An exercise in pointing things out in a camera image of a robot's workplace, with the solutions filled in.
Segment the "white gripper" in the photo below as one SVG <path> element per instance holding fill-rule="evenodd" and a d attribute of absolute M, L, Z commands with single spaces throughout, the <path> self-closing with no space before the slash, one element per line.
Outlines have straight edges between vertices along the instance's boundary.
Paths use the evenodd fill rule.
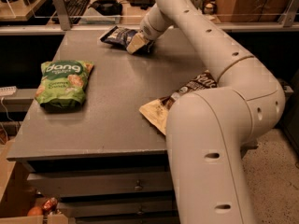
<path fill-rule="evenodd" d="M 160 37 L 173 22 L 163 14 L 163 12 L 154 5 L 149 12 L 145 15 L 142 22 L 140 22 L 140 31 L 137 32 L 131 39 L 126 50 L 130 54 L 144 49 L 150 40 L 156 40 Z"/>

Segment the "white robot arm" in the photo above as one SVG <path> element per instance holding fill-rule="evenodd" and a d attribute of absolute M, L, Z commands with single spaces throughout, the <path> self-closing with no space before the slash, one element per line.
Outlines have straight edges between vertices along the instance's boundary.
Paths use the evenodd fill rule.
<path fill-rule="evenodd" d="M 218 83 L 183 95 L 167 117 L 180 224 L 258 224 L 241 148 L 278 123 L 284 91 L 254 55 L 196 8 L 195 0 L 155 1 L 130 46 L 154 41 L 176 25 Z"/>

